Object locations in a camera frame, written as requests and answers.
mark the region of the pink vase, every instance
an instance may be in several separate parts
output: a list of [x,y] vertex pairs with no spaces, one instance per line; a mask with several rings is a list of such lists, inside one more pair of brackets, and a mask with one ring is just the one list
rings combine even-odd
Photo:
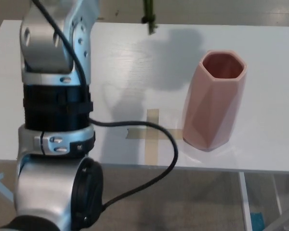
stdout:
[[233,51],[209,51],[196,68],[184,106],[183,139],[210,151],[229,141],[247,65]]

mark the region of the white tabletop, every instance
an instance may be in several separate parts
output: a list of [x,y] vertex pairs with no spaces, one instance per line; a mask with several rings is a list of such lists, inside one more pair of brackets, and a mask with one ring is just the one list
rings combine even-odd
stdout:
[[[17,157],[24,122],[19,48],[20,21],[0,28],[0,159]],[[198,61],[207,50],[235,50],[249,65],[243,101],[230,141],[202,152],[178,140],[177,167],[289,172],[289,27],[96,23],[91,33],[92,117],[146,120],[180,129],[183,103]],[[103,164],[145,166],[145,140],[126,128],[96,128],[90,156]],[[172,148],[158,141],[156,166],[167,166]]]

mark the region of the masking tape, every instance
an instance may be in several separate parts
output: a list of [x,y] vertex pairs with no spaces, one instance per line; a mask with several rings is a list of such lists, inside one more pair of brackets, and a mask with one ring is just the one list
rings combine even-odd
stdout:
[[[158,124],[159,110],[147,110],[147,121]],[[176,140],[182,140],[181,129],[168,129]],[[156,166],[158,164],[158,140],[167,140],[167,136],[154,128],[129,128],[127,139],[145,140],[144,160],[146,165]]]

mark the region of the black cable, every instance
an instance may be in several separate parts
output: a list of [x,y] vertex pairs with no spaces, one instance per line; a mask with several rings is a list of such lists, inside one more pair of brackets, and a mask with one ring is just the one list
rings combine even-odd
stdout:
[[115,202],[122,200],[123,198],[126,198],[128,196],[131,196],[137,192],[140,192],[140,191],[150,187],[151,185],[155,184],[159,180],[163,179],[165,176],[167,176],[173,170],[175,164],[178,161],[178,156],[179,156],[178,146],[177,146],[173,136],[169,133],[169,131],[167,131],[165,128],[163,128],[160,125],[157,125],[157,124],[154,124],[151,122],[146,122],[146,121],[121,121],[121,122],[103,123],[103,122],[93,120],[91,118],[90,118],[90,122],[97,125],[97,126],[101,126],[101,127],[147,126],[147,127],[155,128],[155,129],[163,132],[169,138],[171,144],[173,145],[173,151],[174,151],[173,160],[165,171],[163,171],[160,175],[153,178],[149,182],[147,182],[147,183],[145,183],[145,184],[143,184],[143,185],[141,185],[135,189],[132,189],[128,192],[125,192],[125,193],[113,198],[112,200],[108,201],[107,203],[105,203],[103,205],[103,211],[105,211],[105,209],[107,209],[110,205],[114,204]]
[[[62,31],[60,30],[60,28],[58,27],[58,25],[56,24],[56,22],[53,20],[53,18],[49,15],[49,13],[47,12],[47,10],[44,8],[44,6],[39,2],[39,0],[32,0],[32,2],[36,5],[36,7],[40,10],[40,12],[43,14],[43,16],[46,18],[46,20],[50,23],[50,25],[53,27],[55,33],[60,37],[60,39],[62,40],[66,50],[68,51],[68,53],[71,55],[72,59],[75,61],[75,65],[77,67],[78,73],[79,73],[79,81],[80,84],[86,88],[86,77],[84,74],[84,71],[82,69],[81,63],[79,61],[79,59],[77,58],[73,47],[71,46],[71,44],[68,42],[68,40],[66,39],[65,35],[62,33]],[[152,180],[150,180],[149,182],[135,188],[132,189],[128,192],[125,192],[115,198],[113,198],[112,200],[106,202],[103,205],[103,211],[105,211],[110,205],[112,205],[113,203],[126,198],[128,196],[131,196],[137,192],[140,192],[148,187],[150,187],[151,185],[155,184],[156,182],[158,182],[159,180],[163,179],[165,176],[167,176],[175,167],[177,161],[178,161],[178,146],[173,138],[173,136],[169,133],[169,131],[167,131],[165,128],[163,128],[160,125],[151,123],[151,122],[145,122],[145,121],[120,121],[120,122],[110,122],[110,123],[106,123],[106,122],[100,122],[100,121],[96,121],[94,119],[89,118],[90,122],[96,126],[100,126],[100,127],[124,127],[124,126],[147,126],[147,127],[151,127],[151,128],[155,128],[157,130],[160,130],[161,132],[163,132],[170,140],[171,144],[173,145],[173,160],[171,162],[171,164],[168,166],[168,168],[163,171],[160,175],[158,175],[157,177],[153,178]]]

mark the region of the table leg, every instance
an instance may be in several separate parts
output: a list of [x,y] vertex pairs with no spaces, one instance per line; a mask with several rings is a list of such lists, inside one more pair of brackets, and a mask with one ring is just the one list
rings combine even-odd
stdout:
[[245,231],[252,231],[251,219],[250,219],[250,205],[249,205],[249,199],[247,196],[244,172],[239,172],[239,182],[240,182],[240,187],[241,187]]
[[274,222],[272,222],[264,231],[281,231],[284,230],[284,227],[289,225],[289,209]]
[[[4,174],[0,173],[0,180],[3,179]],[[13,203],[13,193],[0,182],[0,193]]]

